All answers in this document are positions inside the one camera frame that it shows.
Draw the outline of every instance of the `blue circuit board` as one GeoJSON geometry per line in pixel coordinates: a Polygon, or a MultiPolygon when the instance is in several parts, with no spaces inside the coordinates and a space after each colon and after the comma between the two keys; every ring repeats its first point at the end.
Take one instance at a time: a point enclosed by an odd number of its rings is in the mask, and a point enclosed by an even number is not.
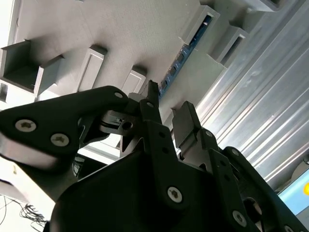
{"type": "Polygon", "coordinates": [[[166,91],[168,90],[170,85],[175,80],[179,71],[181,70],[181,68],[183,67],[183,65],[185,64],[187,59],[189,58],[190,54],[192,53],[192,51],[196,47],[198,41],[200,40],[200,38],[205,33],[205,31],[206,31],[207,27],[209,26],[211,20],[212,20],[211,16],[209,16],[209,15],[206,16],[203,23],[201,24],[201,26],[197,30],[196,34],[194,35],[190,44],[189,45],[185,44],[181,48],[176,59],[173,61],[173,64],[169,68],[168,73],[166,74],[165,78],[163,79],[163,81],[159,85],[159,99],[161,99],[164,96],[164,94],[166,93],[166,91]]]}

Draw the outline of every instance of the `orange light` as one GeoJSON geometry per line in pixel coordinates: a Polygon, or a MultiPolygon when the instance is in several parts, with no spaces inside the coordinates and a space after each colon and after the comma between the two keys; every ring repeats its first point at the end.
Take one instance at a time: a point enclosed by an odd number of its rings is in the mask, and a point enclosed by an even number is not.
{"type": "Polygon", "coordinates": [[[304,187],[304,193],[309,196],[309,183],[307,183],[304,187]]]}

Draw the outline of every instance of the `silver screw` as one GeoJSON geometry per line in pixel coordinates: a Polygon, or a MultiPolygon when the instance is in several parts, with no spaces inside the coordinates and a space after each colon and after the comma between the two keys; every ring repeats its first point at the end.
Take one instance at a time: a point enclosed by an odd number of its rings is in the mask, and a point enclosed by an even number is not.
{"type": "Polygon", "coordinates": [[[212,133],[210,131],[206,131],[206,134],[209,136],[209,137],[212,137],[212,133]]]}
{"type": "Polygon", "coordinates": [[[233,211],[233,218],[240,226],[242,226],[242,227],[247,226],[247,221],[246,221],[245,217],[240,212],[238,212],[237,210],[233,211]]]}
{"type": "Polygon", "coordinates": [[[286,232],[294,232],[289,226],[284,226],[284,228],[286,232]]]}
{"type": "Polygon", "coordinates": [[[68,136],[60,133],[53,134],[52,137],[50,138],[50,141],[55,146],[67,146],[70,142],[68,136]]]}
{"type": "Polygon", "coordinates": [[[235,149],[232,149],[232,152],[233,152],[233,154],[234,155],[236,155],[236,156],[238,156],[239,154],[238,154],[238,151],[237,150],[235,150],[235,149]]]}
{"type": "Polygon", "coordinates": [[[183,200],[182,193],[175,187],[169,187],[168,196],[172,201],[176,203],[180,203],[183,200]]]}
{"type": "Polygon", "coordinates": [[[28,119],[22,119],[15,123],[16,129],[21,132],[32,132],[37,128],[37,125],[28,119]]]}
{"type": "Polygon", "coordinates": [[[154,106],[151,102],[147,102],[147,105],[149,105],[150,107],[154,106]]]}
{"type": "Polygon", "coordinates": [[[119,98],[123,98],[122,94],[121,94],[121,93],[118,93],[118,92],[115,92],[115,96],[116,96],[116,97],[119,97],[119,98]]]}

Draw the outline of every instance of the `black cable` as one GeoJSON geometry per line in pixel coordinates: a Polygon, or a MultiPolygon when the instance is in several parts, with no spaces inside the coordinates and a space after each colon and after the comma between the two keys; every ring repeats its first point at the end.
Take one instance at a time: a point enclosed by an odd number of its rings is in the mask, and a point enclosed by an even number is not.
{"type": "Polygon", "coordinates": [[[22,206],[21,203],[19,203],[18,201],[16,200],[13,200],[13,199],[10,199],[12,202],[15,202],[17,203],[20,207],[21,207],[21,210],[19,212],[19,216],[22,217],[22,218],[26,218],[26,219],[29,219],[31,220],[31,224],[30,226],[38,231],[38,232],[41,232],[40,230],[36,229],[34,227],[34,223],[36,223],[38,226],[44,228],[45,227],[45,224],[46,224],[46,221],[44,220],[44,217],[42,214],[39,214],[39,212],[34,208],[33,205],[30,205],[30,204],[26,204],[25,207],[22,206]]]}
{"type": "Polygon", "coordinates": [[[6,217],[6,206],[7,206],[7,204],[6,204],[5,196],[3,196],[3,198],[4,198],[4,204],[5,204],[5,213],[4,213],[4,217],[3,217],[2,222],[0,223],[0,225],[2,225],[2,223],[4,222],[5,217],[6,217]]]}

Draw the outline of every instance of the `ribbed metal panel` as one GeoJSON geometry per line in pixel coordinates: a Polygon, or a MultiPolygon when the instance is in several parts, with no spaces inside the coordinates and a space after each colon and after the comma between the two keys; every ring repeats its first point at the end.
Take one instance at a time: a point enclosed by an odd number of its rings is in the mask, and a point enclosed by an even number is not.
{"type": "Polygon", "coordinates": [[[277,188],[309,149],[309,1],[264,13],[197,109],[220,147],[238,148],[277,188]]]}

